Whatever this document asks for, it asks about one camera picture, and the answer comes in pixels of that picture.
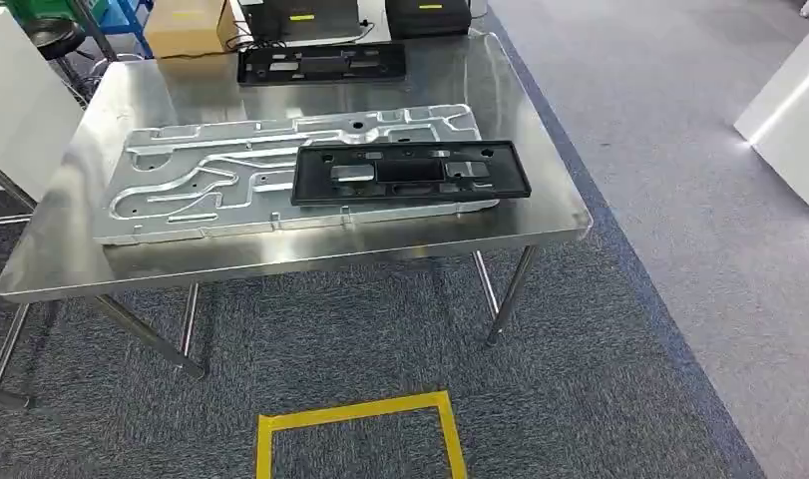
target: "cable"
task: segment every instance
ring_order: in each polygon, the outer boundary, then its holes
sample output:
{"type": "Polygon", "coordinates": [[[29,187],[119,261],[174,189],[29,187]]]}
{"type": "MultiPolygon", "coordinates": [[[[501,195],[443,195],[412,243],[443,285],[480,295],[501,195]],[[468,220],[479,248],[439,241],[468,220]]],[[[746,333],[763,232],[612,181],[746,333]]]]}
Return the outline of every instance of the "cable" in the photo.
{"type": "MultiPolygon", "coordinates": [[[[224,47],[227,50],[224,51],[224,52],[210,52],[210,53],[202,53],[202,54],[199,54],[199,55],[185,55],[185,54],[171,55],[169,57],[163,57],[163,59],[168,60],[168,59],[173,59],[173,58],[184,58],[184,59],[192,60],[192,59],[203,58],[203,57],[215,57],[215,56],[220,56],[220,55],[229,55],[231,53],[237,53],[241,49],[286,48],[286,46],[287,46],[286,42],[284,42],[283,40],[264,40],[264,39],[261,39],[261,38],[255,38],[253,35],[248,33],[244,28],[240,27],[239,22],[236,21],[236,20],[233,21],[233,25],[238,30],[242,31],[243,33],[240,33],[239,35],[234,35],[234,36],[228,38],[227,40],[225,40],[224,41],[224,47]],[[245,38],[245,37],[250,37],[250,39],[249,40],[239,41],[240,39],[245,38]]],[[[359,42],[360,40],[366,38],[366,36],[368,36],[369,33],[371,33],[372,30],[375,28],[374,22],[370,22],[368,20],[363,20],[362,22],[360,22],[360,25],[362,25],[365,28],[365,30],[363,30],[363,32],[360,33],[360,35],[358,35],[358,36],[356,36],[356,37],[354,37],[354,38],[352,38],[350,40],[346,40],[344,42],[336,42],[336,43],[324,43],[324,44],[312,45],[312,46],[313,47],[329,47],[329,46],[338,46],[338,45],[350,45],[352,43],[359,42]]]]}
{"type": "Polygon", "coordinates": [[[365,29],[365,30],[363,30],[363,33],[361,33],[359,36],[354,37],[354,38],[352,38],[351,40],[346,40],[346,41],[344,41],[344,42],[329,43],[329,44],[318,45],[318,46],[319,46],[319,47],[324,47],[324,46],[327,46],[327,45],[330,45],[330,46],[334,46],[334,45],[348,45],[348,44],[351,44],[351,43],[357,43],[357,42],[359,42],[360,40],[362,40],[362,39],[366,38],[366,36],[368,36],[368,34],[372,32],[372,29],[373,29],[373,28],[375,28],[375,23],[374,23],[374,22],[370,22],[370,21],[368,21],[368,20],[363,20],[363,23],[365,24],[364,26],[366,27],[366,29],[365,29]]]}

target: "stool seat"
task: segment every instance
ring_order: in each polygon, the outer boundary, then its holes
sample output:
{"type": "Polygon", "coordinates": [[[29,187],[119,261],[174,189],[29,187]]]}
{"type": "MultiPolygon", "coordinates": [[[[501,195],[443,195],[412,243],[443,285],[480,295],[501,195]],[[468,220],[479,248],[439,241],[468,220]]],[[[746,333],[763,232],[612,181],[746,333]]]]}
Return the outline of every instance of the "stool seat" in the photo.
{"type": "Polygon", "coordinates": [[[65,57],[76,51],[87,38],[77,23],[64,17],[35,18],[22,29],[46,60],[65,57]]]}

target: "black device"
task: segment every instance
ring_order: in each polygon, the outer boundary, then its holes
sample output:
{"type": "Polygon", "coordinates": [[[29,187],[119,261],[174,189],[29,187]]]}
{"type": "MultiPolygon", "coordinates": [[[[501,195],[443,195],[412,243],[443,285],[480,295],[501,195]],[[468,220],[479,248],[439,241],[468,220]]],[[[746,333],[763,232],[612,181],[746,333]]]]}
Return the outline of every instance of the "black device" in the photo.
{"type": "Polygon", "coordinates": [[[357,36],[357,0],[239,0],[255,40],[294,41],[357,36]]]}
{"type": "Polygon", "coordinates": [[[298,149],[292,204],[473,202],[530,194],[509,141],[323,145],[298,149]]]}
{"type": "Polygon", "coordinates": [[[400,43],[250,48],[239,52],[237,70],[247,86],[394,80],[407,74],[407,59],[400,43]]]}
{"type": "Polygon", "coordinates": [[[467,35],[472,12],[467,0],[386,0],[393,39],[467,35]]]}

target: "black stool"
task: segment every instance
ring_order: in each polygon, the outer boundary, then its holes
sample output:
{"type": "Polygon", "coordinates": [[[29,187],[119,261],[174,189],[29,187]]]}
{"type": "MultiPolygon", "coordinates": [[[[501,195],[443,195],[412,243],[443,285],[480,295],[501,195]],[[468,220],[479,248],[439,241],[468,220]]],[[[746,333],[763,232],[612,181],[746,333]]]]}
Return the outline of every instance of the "black stool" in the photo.
{"type": "Polygon", "coordinates": [[[78,52],[87,35],[74,21],[64,17],[40,17],[28,21],[22,26],[31,43],[37,47],[46,61],[54,61],[69,83],[84,100],[90,101],[92,94],[84,85],[84,80],[66,59],[67,54],[78,52]]]}

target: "white panel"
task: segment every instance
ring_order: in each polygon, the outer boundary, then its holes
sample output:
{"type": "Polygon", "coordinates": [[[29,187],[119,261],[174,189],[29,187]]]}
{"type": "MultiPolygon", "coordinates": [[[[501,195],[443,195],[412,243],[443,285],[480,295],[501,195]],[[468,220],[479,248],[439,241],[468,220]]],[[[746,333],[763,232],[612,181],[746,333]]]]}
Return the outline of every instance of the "white panel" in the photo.
{"type": "Polygon", "coordinates": [[[735,128],[809,205],[809,35],[735,128]]]}
{"type": "Polygon", "coordinates": [[[0,8],[0,169],[40,200],[82,114],[10,12],[0,8]]]}

